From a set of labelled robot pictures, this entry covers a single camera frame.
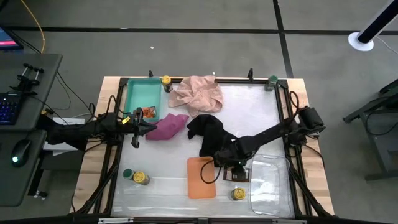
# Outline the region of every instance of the green can lid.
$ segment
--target green can lid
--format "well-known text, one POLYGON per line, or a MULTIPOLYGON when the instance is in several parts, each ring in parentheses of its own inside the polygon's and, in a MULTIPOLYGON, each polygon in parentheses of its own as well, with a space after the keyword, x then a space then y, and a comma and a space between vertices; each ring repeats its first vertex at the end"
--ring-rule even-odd
POLYGON ((271 76, 268 78, 268 80, 269 80, 270 82, 277 82, 277 81, 278 81, 278 77, 277 77, 276 75, 271 75, 271 76))
POLYGON ((134 174, 134 172, 131 169, 125 169, 123 171, 123 177, 126 179, 131 179, 133 174, 134 174))

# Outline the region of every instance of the keyboard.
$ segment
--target keyboard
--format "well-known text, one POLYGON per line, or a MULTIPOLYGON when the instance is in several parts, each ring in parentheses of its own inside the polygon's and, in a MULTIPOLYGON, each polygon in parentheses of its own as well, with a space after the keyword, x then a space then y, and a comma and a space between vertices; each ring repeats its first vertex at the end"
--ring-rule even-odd
POLYGON ((0 125, 14 125, 21 108, 20 93, 0 93, 0 125))

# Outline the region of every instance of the computer mouse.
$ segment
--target computer mouse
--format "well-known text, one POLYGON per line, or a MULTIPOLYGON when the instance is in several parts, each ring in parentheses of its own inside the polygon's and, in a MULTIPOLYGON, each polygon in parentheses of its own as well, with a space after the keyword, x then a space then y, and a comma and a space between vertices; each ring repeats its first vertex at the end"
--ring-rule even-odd
POLYGON ((11 162, 14 167, 25 165, 29 157, 29 149, 32 144, 31 140, 23 139, 15 144, 11 152, 11 162))

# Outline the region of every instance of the magenta towel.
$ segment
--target magenta towel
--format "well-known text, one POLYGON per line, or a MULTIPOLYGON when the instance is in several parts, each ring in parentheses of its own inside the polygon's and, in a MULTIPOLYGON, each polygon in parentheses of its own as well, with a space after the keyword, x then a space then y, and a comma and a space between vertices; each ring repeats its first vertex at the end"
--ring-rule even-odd
POLYGON ((185 127, 188 115, 168 114, 164 119, 154 123, 157 129, 145 135, 146 140, 169 140, 185 127))

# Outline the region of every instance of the yellow can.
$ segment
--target yellow can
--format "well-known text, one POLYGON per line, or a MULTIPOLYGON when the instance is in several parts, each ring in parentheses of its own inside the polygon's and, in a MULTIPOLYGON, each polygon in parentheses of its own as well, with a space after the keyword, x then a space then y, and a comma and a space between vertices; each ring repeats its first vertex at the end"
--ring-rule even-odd
POLYGON ((173 90, 172 79, 168 75, 162 77, 162 84, 166 93, 170 93, 173 90))
POLYGON ((233 191, 231 191, 231 197, 233 200, 243 200, 245 196, 246 191, 241 187, 237 187, 233 191))
POLYGON ((141 184, 141 185, 147 185, 147 184, 149 184, 149 181, 150 181, 149 176, 145 175, 145 173, 142 171, 135 172, 132 179, 135 183, 141 184))

